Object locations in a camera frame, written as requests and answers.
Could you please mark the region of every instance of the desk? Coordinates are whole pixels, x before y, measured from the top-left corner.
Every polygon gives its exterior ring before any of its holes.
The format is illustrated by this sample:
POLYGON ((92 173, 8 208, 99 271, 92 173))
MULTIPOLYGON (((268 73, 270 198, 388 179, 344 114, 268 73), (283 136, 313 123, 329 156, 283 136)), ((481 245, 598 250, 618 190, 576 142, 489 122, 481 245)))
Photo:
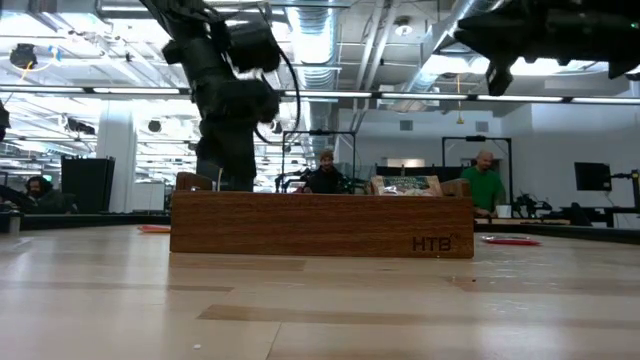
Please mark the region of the desk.
MULTIPOLYGON (((603 206, 588 206, 581 207, 585 215, 592 223, 605 223, 608 228, 615 227, 615 215, 616 214, 638 214, 640 212, 634 207, 603 207, 603 206)), ((569 207, 560 208, 565 214, 571 211, 569 207)))
POLYGON ((640 359, 639 246, 376 259, 169 254, 135 226, 23 235, 0 239, 2 359, 640 359))

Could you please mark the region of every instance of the monitor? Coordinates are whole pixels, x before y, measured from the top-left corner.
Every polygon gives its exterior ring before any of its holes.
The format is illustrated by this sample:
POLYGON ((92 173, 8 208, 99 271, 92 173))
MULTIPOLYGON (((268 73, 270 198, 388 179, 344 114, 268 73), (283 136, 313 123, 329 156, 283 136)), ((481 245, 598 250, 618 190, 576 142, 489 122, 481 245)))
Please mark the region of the monitor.
POLYGON ((578 191, 611 191, 611 169, 609 164, 574 164, 578 191))

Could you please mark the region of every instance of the man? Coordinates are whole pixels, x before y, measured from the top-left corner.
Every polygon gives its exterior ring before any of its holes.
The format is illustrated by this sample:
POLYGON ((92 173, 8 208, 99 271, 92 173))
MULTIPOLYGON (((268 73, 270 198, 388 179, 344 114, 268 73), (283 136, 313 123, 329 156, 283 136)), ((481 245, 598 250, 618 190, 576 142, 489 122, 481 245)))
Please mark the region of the man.
POLYGON ((476 157, 476 165, 465 169, 462 178, 471 184, 471 196, 476 216, 496 217, 496 205, 504 202, 504 186, 500 176, 491 170, 493 154, 482 150, 476 157))
POLYGON ((333 166, 333 151, 320 154, 320 168, 309 175, 303 192, 314 194, 340 194, 342 174, 333 166))
POLYGON ((34 176, 26 184, 27 195, 33 198, 37 204, 34 212, 38 214, 70 214, 74 212, 75 205, 68 204, 64 195, 53 188, 47 179, 42 176, 34 176))

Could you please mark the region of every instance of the man with beanie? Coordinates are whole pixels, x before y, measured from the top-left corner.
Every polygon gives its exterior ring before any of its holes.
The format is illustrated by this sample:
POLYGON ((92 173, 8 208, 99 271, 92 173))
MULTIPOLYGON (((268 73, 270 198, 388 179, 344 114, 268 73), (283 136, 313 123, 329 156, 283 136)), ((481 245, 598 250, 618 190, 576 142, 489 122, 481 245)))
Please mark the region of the man with beanie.
POLYGON ((320 154, 320 167, 309 175, 304 185, 305 193, 340 194, 340 183, 344 177, 333 166, 333 151, 325 150, 320 154))

